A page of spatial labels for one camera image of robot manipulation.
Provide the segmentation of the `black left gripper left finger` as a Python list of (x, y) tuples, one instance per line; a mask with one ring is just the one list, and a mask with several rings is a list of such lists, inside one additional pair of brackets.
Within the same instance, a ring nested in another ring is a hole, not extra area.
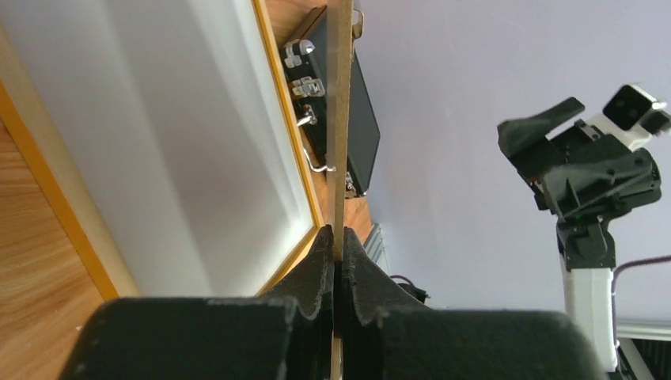
[(117, 298), (85, 323), (62, 379), (327, 379), (333, 232), (251, 298)]

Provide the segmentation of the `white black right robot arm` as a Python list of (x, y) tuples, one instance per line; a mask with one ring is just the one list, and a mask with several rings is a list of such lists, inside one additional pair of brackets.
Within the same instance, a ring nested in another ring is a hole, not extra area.
[(622, 267), (609, 223), (661, 199), (661, 175), (646, 144), (670, 129), (666, 103), (623, 85), (587, 120), (570, 97), (534, 116), (498, 125), (498, 145), (556, 219), (565, 309), (619, 377), (615, 287)]

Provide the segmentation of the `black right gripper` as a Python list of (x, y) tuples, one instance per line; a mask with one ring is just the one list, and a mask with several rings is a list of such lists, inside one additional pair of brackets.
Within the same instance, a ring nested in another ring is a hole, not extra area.
[(576, 128), (564, 145), (564, 157), (549, 166), (546, 134), (585, 110), (575, 97), (537, 113), (509, 119), (497, 126), (503, 155), (525, 181), (532, 181), (536, 205), (561, 222), (605, 222), (620, 218), (662, 197), (661, 175), (651, 153), (631, 151), (608, 135), (587, 141)]

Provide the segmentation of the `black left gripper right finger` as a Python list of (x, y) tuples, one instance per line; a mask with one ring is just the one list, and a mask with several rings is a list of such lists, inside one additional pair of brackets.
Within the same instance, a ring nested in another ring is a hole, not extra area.
[(341, 264), (346, 379), (604, 379), (562, 314), (438, 310), (412, 297), (346, 228)]

